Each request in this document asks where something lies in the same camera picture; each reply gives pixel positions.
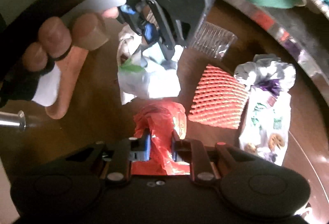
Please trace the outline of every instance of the brown table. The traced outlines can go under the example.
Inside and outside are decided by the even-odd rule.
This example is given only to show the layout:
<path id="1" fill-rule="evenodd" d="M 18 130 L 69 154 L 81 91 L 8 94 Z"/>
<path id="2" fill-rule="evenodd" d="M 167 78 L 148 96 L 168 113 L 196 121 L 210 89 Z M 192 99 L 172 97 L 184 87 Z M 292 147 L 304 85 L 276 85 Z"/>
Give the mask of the brown table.
<path id="1" fill-rule="evenodd" d="M 310 203 L 319 223 L 329 221 L 329 151 L 327 130 L 329 110 L 311 80 L 265 31 L 246 16 L 217 1 L 208 20 L 234 32 L 239 40 L 229 49 L 222 62 L 199 52 L 185 50 L 179 62 L 178 75 L 182 91 L 175 101 L 188 112 L 195 87 L 205 66 L 210 63 L 228 72 L 238 64 L 251 61 L 255 54 L 275 53 L 297 68 L 295 86 L 291 89 L 292 118 L 284 166 L 301 173 L 311 184 Z M 30 126 L 19 134 L 0 130 L 0 156 L 9 177 L 31 166 L 46 163 L 98 140 L 117 141 L 132 136 L 133 115 L 144 104 L 142 100 L 121 106 L 116 81 L 117 33 L 121 25 L 110 21 L 112 38 L 108 44 L 89 53 L 79 76 L 68 113 L 61 120 L 50 119 L 44 108 L 29 102 L 9 102 L 3 111 L 23 110 Z M 213 146 L 218 141 L 238 146 L 239 130 L 221 129 L 188 122 L 187 137 Z"/>

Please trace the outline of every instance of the orange mesh netting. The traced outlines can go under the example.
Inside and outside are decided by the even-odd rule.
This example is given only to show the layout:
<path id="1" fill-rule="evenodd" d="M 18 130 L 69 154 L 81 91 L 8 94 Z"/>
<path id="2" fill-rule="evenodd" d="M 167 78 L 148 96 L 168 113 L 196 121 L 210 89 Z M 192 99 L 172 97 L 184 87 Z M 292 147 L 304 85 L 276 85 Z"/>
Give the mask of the orange mesh netting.
<path id="1" fill-rule="evenodd" d="M 248 99 L 245 86 L 229 73 L 207 65 L 193 98 L 189 120 L 213 127 L 237 129 Z"/>

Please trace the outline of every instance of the red plastic bag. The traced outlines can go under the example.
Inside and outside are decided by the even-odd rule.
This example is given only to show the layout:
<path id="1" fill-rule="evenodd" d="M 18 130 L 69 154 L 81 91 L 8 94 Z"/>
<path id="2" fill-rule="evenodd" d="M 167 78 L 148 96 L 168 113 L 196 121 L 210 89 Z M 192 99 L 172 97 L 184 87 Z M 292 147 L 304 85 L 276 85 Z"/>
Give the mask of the red plastic bag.
<path id="1" fill-rule="evenodd" d="M 134 175 L 186 175 L 190 165 L 175 162 L 171 155 L 171 138 L 175 130 L 180 139 L 186 135 L 186 115 L 184 107 L 170 100 L 152 101 L 134 116 L 136 123 L 134 137 L 141 138 L 144 129 L 151 132 L 150 160 L 132 163 Z"/>

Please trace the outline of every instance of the metal cylinder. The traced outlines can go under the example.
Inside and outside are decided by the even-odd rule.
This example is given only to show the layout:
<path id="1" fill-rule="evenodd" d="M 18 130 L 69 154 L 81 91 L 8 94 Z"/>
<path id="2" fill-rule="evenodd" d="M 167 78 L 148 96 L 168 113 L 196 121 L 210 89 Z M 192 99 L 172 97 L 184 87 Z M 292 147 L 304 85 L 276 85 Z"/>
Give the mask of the metal cylinder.
<path id="1" fill-rule="evenodd" d="M 0 127 L 14 127 L 24 131 L 26 127 L 24 112 L 19 111 L 18 114 L 0 112 Z"/>

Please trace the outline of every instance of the crumpled white packaging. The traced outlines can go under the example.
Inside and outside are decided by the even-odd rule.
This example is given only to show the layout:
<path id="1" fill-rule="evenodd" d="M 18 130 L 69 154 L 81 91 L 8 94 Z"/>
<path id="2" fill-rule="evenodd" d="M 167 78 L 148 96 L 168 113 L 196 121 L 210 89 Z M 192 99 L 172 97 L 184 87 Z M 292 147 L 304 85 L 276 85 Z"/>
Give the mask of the crumpled white packaging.
<path id="1" fill-rule="evenodd" d="M 250 91 L 240 148 L 280 166 L 288 147 L 291 118 L 291 96 L 287 91 L 293 86 L 295 75 L 292 64 L 273 54 L 256 55 L 253 62 L 239 65 L 234 72 L 237 81 Z M 279 95 L 264 87 L 273 80 L 278 82 Z"/>
<path id="2" fill-rule="evenodd" d="M 141 54 L 139 46 L 142 38 L 127 25 L 119 33 L 117 52 L 118 82 L 121 104 L 132 99 L 158 99 L 177 97 L 181 90 L 177 76 L 177 63 L 183 47 L 175 46 L 171 61 L 166 61 L 158 43 Z M 128 59 L 121 64 L 121 56 Z"/>

